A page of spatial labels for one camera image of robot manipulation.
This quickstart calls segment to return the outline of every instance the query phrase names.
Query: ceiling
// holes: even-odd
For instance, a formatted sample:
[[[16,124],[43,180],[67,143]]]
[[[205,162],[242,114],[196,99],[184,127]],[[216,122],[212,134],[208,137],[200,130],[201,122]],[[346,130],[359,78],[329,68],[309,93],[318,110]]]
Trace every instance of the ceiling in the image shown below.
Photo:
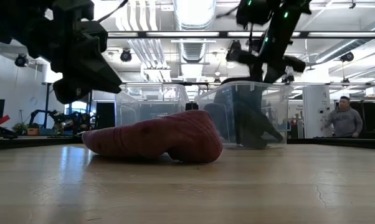
[[[95,18],[98,19],[119,5],[119,1],[100,1],[92,0],[95,3]],[[200,2],[198,0],[191,0],[192,4]],[[236,0],[217,0],[216,14],[224,13],[234,6],[238,5],[239,1]],[[139,0],[136,0],[137,10],[136,18],[139,26]],[[311,10],[312,15],[302,15],[296,27],[296,30],[315,30],[315,31],[365,31],[370,30],[369,26],[375,23],[375,0],[362,0],[356,1],[356,7],[350,9],[351,1],[345,0],[312,0]],[[195,4],[192,7],[192,16],[194,15],[195,7],[200,7],[200,4]],[[114,14],[107,20],[102,22],[102,25],[108,31],[119,30],[116,25],[116,17],[119,13]],[[157,0],[156,1],[156,24],[159,30],[176,30],[176,23],[173,11],[172,0]],[[267,25],[255,26],[255,30],[265,30]],[[242,30],[241,27],[235,23],[234,16],[227,16],[220,19],[215,19],[212,24],[212,30]],[[161,47],[168,66],[171,69],[171,78],[182,78],[181,61],[179,57],[178,44],[171,43],[170,39],[161,39]],[[338,39],[296,39],[294,43],[287,48],[287,54],[294,55],[303,60],[311,60],[316,55],[336,47],[344,40]],[[219,72],[222,79],[226,77],[244,77],[248,75],[248,70],[245,65],[238,65],[236,63],[227,63],[225,60],[225,53],[230,45],[230,39],[217,39],[215,43],[208,44],[206,56],[204,58],[202,75],[197,80],[213,82],[215,73]],[[13,42],[10,46],[1,46],[7,54],[16,54],[26,51],[23,46],[17,42]],[[120,74],[124,82],[141,82],[143,81],[141,75],[141,62],[135,55],[132,49],[132,61],[121,62],[120,54],[122,49],[131,48],[127,40],[110,39],[108,40],[108,50],[103,53],[103,56],[109,64]],[[315,71],[311,71],[312,77],[304,80],[301,75],[297,75],[296,82],[319,82],[319,73],[329,73],[330,80],[339,82],[343,79],[343,74],[346,77],[351,76],[355,78],[355,82],[371,82],[375,79],[375,40],[368,42],[354,50],[354,60],[344,64],[342,69],[341,62],[330,61],[316,65]]]

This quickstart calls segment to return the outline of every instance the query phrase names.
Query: white wall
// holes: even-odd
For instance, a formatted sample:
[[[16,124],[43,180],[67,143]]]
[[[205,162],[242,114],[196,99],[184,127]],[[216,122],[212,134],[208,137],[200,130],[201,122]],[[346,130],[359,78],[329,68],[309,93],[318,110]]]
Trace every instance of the white wall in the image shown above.
[[[14,61],[0,55],[0,99],[5,99],[4,116],[10,120],[1,125],[11,129],[23,120],[26,120],[34,110],[45,109],[46,86],[42,85],[42,72],[31,68],[17,68]],[[49,110],[64,110],[64,105],[56,100],[55,93],[49,97]],[[44,123],[44,114],[36,116],[35,123]],[[52,118],[48,117],[47,127],[53,126]]]

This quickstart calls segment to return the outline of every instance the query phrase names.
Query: gray sweatshirt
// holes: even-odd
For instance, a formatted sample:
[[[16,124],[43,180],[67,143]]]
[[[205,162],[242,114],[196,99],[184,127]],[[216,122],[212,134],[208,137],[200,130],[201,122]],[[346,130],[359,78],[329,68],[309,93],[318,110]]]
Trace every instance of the gray sweatshirt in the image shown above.
[[[339,108],[335,109],[329,115],[327,127],[333,124],[335,128],[336,137],[351,137],[354,133],[362,131],[362,118],[359,113],[349,108],[348,110],[341,111]]]

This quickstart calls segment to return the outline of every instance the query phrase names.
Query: wooden table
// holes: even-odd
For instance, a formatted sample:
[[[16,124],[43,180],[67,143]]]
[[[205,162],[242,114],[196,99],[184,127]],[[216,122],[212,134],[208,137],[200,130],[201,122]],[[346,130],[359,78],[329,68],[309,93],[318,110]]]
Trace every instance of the wooden table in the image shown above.
[[[224,150],[126,163],[83,146],[0,150],[0,224],[375,223],[375,150]]]

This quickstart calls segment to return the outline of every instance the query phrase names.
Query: red object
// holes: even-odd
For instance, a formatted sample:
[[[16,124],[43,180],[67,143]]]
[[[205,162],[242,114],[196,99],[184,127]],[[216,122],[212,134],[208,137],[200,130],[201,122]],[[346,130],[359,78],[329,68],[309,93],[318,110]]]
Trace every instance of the red object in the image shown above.
[[[9,121],[11,118],[9,117],[9,115],[6,115],[2,118],[0,118],[0,125],[5,123],[6,121]]]
[[[131,126],[88,131],[83,143],[93,152],[120,158],[159,158],[167,152],[183,162],[213,162],[222,143],[207,111],[190,110]]]

